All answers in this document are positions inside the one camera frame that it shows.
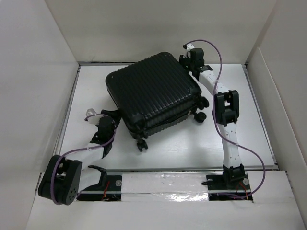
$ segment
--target suitcase wheel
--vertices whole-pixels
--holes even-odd
[[[146,150],[148,149],[148,145],[146,141],[143,139],[139,139],[136,145],[138,146],[138,149],[140,152],[143,152],[143,149],[146,149]]]
[[[194,115],[194,119],[198,123],[203,123],[206,118],[207,118],[207,115],[203,112],[195,113]]]
[[[205,97],[201,97],[200,102],[198,103],[198,108],[203,110],[204,108],[209,107],[209,101]]]

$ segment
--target bolt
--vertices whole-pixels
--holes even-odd
[[[120,187],[120,186],[121,186],[121,180],[115,181],[115,185],[116,185],[117,187]]]
[[[248,180],[248,178],[244,178],[242,182],[243,182],[244,185],[249,185],[249,180]]]

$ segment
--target ribbed suitcase shell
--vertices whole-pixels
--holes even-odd
[[[106,85],[135,139],[186,119],[201,97],[195,80],[167,52],[110,73]]]

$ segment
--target cable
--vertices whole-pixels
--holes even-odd
[[[210,41],[207,41],[207,40],[204,40],[204,39],[196,39],[196,40],[192,40],[192,41],[187,42],[185,45],[187,45],[187,44],[189,44],[189,43],[192,43],[192,42],[206,42],[206,43],[210,44],[211,46],[213,46],[213,48],[216,50],[216,52],[217,52],[218,55],[219,55],[219,59],[220,59],[220,71],[219,71],[219,73],[218,73],[218,75],[217,75],[217,78],[216,78],[216,81],[215,81],[215,84],[214,84],[213,96],[212,96],[212,98],[213,98],[213,100],[212,100],[213,111],[215,111],[214,95],[215,95],[215,92],[216,92],[217,83],[218,83],[218,81],[219,81],[219,79],[220,79],[220,77],[221,77],[221,73],[222,73],[222,66],[223,66],[222,55],[221,55],[219,49],[218,49],[212,42],[210,42]],[[254,154],[254,155],[259,159],[259,161],[261,162],[261,165],[262,165],[262,168],[263,168],[263,177],[262,177],[262,180],[261,180],[260,184],[258,185],[258,187],[257,187],[254,191],[252,191],[250,194],[245,195],[245,196],[239,196],[239,195],[230,194],[230,193],[220,193],[220,194],[221,194],[221,195],[227,195],[227,196],[235,196],[235,197],[237,197],[237,198],[246,198],[246,197],[248,197],[248,196],[253,195],[255,192],[257,192],[257,191],[261,188],[261,186],[263,185],[264,180],[265,180],[265,165],[264,165],[263,160],[262,160],[261,157],[260,157],[257,153],[255,153],[253,150],[248,149],[248,148],[246,148],[246,147],[244,147],[244,146],[242,146],[242,145],[239,145],[238,143],[234,143],[234,142],[232,142],[232,141],[230,141],[230,140],[227,140],[225,137],[223,137],[223,135],[220,133],[220,130],[219,130],[218,126],[217,126],[215,112],[213,112],[213,120],[214,120],[214,126],[215,126],[215,129],[216,129],[216,132],[218,133],[218,135],[219,135],[223,140],[225,140],[225,141],[227,141],[227,142],[229,142],[229,143],[231,143],[231,144],[233,144],[233,145],[237,145],[238,147],[240,147],[240,148],[242,148],[242,149],[244,149],[244,150],[246,150],[246,151],[249,151],[249,152],[251,152],[252,154]]]
[[[86,119],[88,117],[92,117],[92,116],[96,116],[96,115],[103,115],[103,116],[106,116],[104,114],[92,114],[92,115],[89,115],[86,117]],[[66,153],[64,153],[62,156],[60,156],[60,158],[57,160],[57,162],[55,163],[54,165],[54,169],[53,169],[53,172],[52,172],[52,176],[51,176],[51,183],[50,183],[50,195],[51,195],[51,199],[53,201],[53,203],[55,203],[56,205],[61,205],[59,202],[57,202],[56,198],[55,198],[55,195],[54,195],[54,180],[55,180],[55,177],[56,177],[56,174],[57,174],[57,168],[59,166],[59,163],[61,162],[61,160],[66,157],[68,154],[71,154],[71,153],[76,153],[76,152],[79,152],[79,151],[85,151],[85,150],[95,150],[95,149],[98,149],[98,148],[102,148],[104,146],[107,146],[108,144],[110,144],[113,140],[114,140],[114,137],[115,137],[115,134],[116,134],[116,128],[114,129],[114,134],[113,136],[111,137],[111,139],[109,141],[107,141],[106,143],[102,144],[102,145],[97,145],[97,146],[93,146],[93,147],[84,147],[84,148],[80,148],[80,149],[74,149],[74,150],[70,150]]]
[[[101,201],[103,201],[103,199],[106,197],[106,191],[107,191],[107,189],[109,188],[109,185],[110,185],[110,181],[108,181],[107,184],[106,184],[106,188],[105,188],[105,190],[104,190],[104,194],[103,194],[103,196],[102,196]]]
[[[244,185],[241,182],[239,182],[239,185],[244,189],[245,195],[247,196],[248,193],[247,193],[246,188],[244,187]]]

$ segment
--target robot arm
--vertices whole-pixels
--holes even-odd
[[[119,111],[103,110],[97,114],[93,109],[86,116],[86,121],[96,125],[98,131],[86,147],[53,156],[38,188],[39,196],[52,199],[55,204],[69,205],[83,189],[106,185],[106,170],[92,164],[110,152],[121,116]]]
[[[206,66],[203,59],[203,50],[195,48],[192,44],[184,46],[185,55],[181,55],[179,62],[192,75],[204,85],[214,97],[215,117],[217,126],[224,138],[237,143],[236,123],[239,117],[239,95],[236,90],[229,90],[221,83],[217,83],[216,92],[214,85],[217,78],[210,66]],[[239,155],[237,145],[222,139],[224,161],[223,178],[228,187],[237,185],[245,178],[244,166]]]

